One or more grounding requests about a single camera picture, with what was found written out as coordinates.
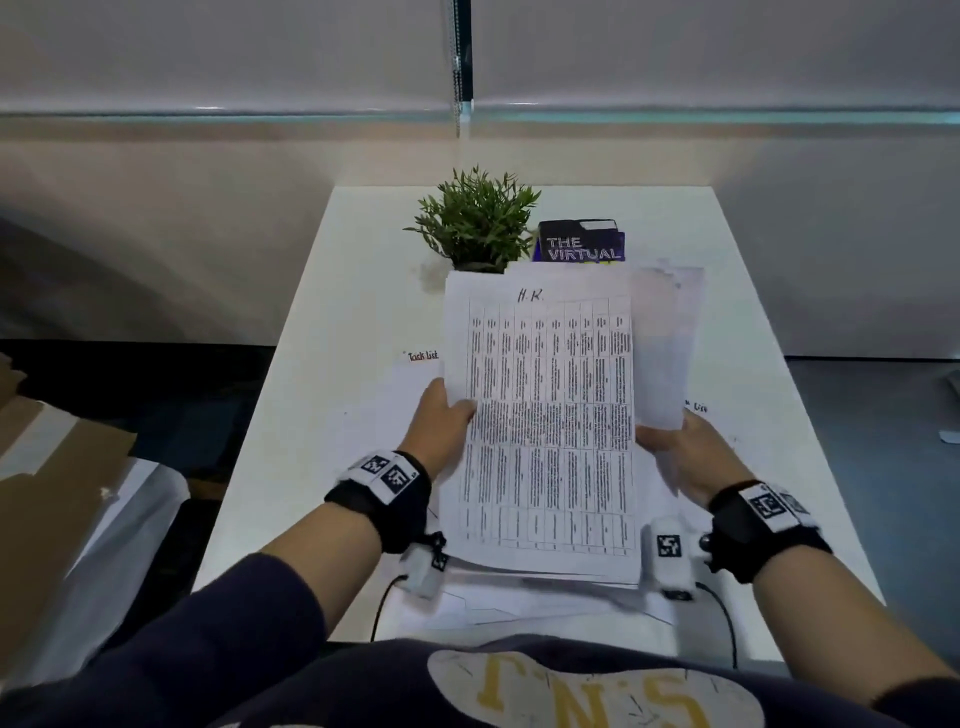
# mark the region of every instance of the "gray floor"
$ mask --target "gray floor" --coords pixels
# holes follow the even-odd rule
[[[960,667],[960,363],[788,364],[888,605]]]

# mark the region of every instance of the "dark sleeve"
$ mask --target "dark sleeve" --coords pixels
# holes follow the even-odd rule
[[[873,708],[911,728],[954,725],[960,716],[960,680],[933,677],[901,685],[878,698]]]
[[[312,662],[324,639],[306,584],[254,554],[105,652],[24,725],[204,726]]]

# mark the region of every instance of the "hand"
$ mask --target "hand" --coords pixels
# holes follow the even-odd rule
[[[724,488],[753,480],[754,474],[733,452],[713,425],[684,410],[683,429],[653,429],[638,425],[636,443],[666,459],[668,470],[685,496],[706,508]]]
[[[472,400],[447,406],[446,386],[438,376],[423,390],[407,435],[397,449],[416,457],[430,474],[430,480],[436,480],[446,466],[460,459],[467,425],[476,408]]]

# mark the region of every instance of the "green plant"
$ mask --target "green plant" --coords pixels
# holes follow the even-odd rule
[[[453,170],[453,181],[437,186],[443,194],[420,200],[422,214],[415,228],[426,244],[461,271],[503,273],[511,260],[530,250],[530,210],[540,198],[529,186],[517,186],[516,175],[490,179],[479,167]]]

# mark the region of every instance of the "cardboard box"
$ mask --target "cardboard box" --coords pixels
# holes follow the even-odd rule
[[[0,354],[0,680],[121,480],[135,435],[16,394]]]

